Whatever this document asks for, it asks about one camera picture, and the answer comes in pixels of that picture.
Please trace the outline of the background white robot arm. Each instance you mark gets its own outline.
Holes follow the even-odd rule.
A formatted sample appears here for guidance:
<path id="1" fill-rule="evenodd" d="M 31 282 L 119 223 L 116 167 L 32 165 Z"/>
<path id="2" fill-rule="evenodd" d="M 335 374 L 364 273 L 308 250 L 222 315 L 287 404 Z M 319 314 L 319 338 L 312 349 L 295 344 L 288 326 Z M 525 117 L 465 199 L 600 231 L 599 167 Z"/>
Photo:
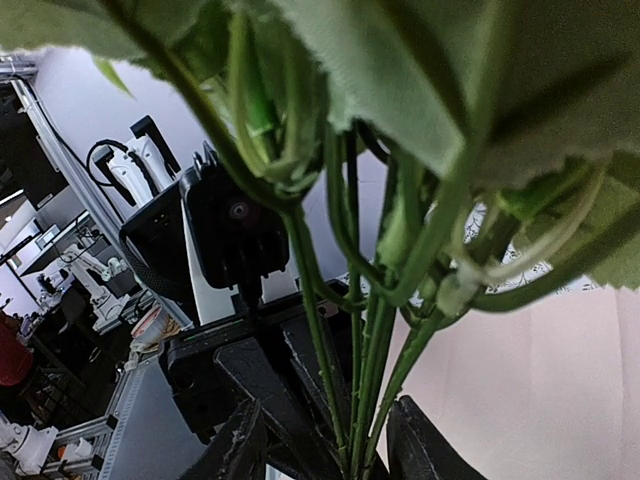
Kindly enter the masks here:
<path id="1" fill-rule="evenodd" d="M 143 207 L 177 180 L 181 166 L 151 116 L 130 130 L 127 142 L 97 141 L 84 167 L 96 185 L 112 187 L 130 206 Z"/>

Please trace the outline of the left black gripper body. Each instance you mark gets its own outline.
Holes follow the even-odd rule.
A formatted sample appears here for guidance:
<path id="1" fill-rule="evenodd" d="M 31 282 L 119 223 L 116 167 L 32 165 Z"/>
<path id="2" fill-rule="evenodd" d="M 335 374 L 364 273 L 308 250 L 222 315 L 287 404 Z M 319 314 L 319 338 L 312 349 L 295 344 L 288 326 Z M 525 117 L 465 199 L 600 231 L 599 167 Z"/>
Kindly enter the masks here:
<path id="1" fill-rule="evenodd" d="M 301 293 L 234 313 L 167 343 L 167 382 L 189 429 L 208 441 L 246 398 L 288 428 L 330 429 Z"/>

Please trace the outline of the pink wrapping paper sheet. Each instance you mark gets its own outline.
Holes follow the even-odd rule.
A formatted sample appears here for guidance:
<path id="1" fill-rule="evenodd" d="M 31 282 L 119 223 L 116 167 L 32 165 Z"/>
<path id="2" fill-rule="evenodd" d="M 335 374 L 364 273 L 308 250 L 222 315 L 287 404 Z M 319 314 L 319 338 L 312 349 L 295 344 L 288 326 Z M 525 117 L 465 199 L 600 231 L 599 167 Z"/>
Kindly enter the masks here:
<path id="1" fill-rule="evenodd" d="M 433 337 L 402 390 L 489 479 L 635 479 L 639 296 L 469 313 Z"/>

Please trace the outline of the white blue hydrangea stem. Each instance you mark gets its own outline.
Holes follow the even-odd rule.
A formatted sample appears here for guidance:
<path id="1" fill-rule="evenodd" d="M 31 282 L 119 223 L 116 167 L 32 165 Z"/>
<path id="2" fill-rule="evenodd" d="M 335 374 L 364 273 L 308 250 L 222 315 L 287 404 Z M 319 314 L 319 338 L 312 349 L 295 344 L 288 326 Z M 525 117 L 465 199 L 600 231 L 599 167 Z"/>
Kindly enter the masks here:
<path id="1" fill-rule="evenodd" d="M 302 200 L 366 302 L 344 419 L 311 336 L 343 479 L 366 479 L 401 385 L 439 328 L 581 275 L 639 283 L 635 1 L 5 1 L 1 44 L 81 47 L 170 82 L 239 187 L 283 220 L 320 293 Z"/>

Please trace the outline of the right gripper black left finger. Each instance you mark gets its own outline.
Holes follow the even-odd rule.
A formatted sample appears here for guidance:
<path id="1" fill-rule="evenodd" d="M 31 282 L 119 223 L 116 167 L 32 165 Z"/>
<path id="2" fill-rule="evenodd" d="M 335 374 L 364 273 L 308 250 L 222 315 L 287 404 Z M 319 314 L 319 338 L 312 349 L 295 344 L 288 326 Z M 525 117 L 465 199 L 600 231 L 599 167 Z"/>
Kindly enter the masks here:
<path id="1" fill-rule="evenodd" d="M 258 400 L 241 402 L 180 480 L 250 480 L 266 476 L 267 433 Z"/>

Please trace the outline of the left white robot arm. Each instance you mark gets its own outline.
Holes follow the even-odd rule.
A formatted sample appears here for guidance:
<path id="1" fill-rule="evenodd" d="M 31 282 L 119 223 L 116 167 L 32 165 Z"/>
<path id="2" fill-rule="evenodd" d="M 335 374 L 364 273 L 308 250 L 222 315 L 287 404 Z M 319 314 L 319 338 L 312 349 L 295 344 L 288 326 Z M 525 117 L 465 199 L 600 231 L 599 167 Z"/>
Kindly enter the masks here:
<path id="1" fill-rule="evenodd" d="M 190 430 L 234 464 L 258 463 L 297 479 L 341 477 L 331 415 L 304 299 L 262 300 L 262 282 L 290 258 L 282 218 L 236 188 L 164 191 L 120 231 L 135 272 L 161 296 L 191 303 L 188 234 L 204 283 L 238 289 L 229 315 L 206 309 L 192 331 L 163 342 L 160 366 Z"/>

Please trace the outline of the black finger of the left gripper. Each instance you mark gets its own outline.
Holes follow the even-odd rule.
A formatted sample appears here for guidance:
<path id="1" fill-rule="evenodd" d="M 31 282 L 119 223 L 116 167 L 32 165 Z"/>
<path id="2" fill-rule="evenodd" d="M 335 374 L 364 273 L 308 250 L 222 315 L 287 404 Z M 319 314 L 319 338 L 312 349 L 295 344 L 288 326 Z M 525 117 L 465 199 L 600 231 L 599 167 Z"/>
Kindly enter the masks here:
<path id="1" fill-rule="evenodd" d="M 222 346 L 213 362 L 240 399 L 258 400 L 267 429 L 267 463 L 292 479 L 341 479 L 331 415 L 307 320 L 287 320 Z"/>

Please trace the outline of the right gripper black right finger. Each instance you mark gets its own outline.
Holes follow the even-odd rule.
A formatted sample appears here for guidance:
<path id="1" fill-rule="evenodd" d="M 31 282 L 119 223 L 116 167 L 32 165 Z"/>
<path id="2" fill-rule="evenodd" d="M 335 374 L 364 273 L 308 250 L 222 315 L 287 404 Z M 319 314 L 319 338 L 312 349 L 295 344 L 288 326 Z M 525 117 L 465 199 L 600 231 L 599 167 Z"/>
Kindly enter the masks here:
<path id="1" fill-rule="evenodd" d="M 485 480 L 409 395 L 400 397 L 390 409 L 387 454 L 391 479 Z"/>

